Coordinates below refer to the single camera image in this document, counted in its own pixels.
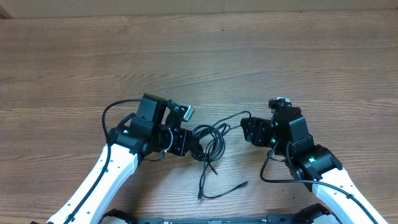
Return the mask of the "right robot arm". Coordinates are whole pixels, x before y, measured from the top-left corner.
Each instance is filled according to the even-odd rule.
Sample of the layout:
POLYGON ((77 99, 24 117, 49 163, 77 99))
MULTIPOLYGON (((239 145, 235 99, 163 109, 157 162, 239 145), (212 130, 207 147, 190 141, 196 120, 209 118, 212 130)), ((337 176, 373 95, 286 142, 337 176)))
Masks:
POLYGON ((289 168, 288 184, 304 184, 340 223, 385 223, 386 220, 366 200, 338 158, 326 147, 315 144, 299 107, 290 103, 270 103, 271 119, 243 118, 241 126, 247 142, 269 147, 282 156, 289 168))

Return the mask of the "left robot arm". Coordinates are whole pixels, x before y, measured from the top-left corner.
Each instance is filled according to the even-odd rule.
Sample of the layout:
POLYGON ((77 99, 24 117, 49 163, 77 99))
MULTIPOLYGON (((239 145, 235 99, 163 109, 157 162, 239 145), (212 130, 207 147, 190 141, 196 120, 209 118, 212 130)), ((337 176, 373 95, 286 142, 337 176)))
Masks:
POLYGON ((181 127, 191 120, 192 105, 178 104, 144 94, 135 113, 112 129, 104 128, 106 145, 95 166, 68 202, 48 219, 53 224, 137 223, 138 220, 108 205, 153 152, 184 156, 194 142, 192 132, 181 127))

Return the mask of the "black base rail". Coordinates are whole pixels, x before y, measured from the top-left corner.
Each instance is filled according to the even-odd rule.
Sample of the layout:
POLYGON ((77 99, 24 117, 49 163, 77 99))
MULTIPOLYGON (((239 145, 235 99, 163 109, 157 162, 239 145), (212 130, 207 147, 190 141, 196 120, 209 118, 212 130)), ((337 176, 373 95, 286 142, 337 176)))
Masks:
POLYGON ((121 210, 112 209, 105 213, 100 224, 296 224, 296 223, 339 223, 338 219, 320 203, 311 205, 295 214, 269 214, 264 217, 234 218, 136 218, 121 210))

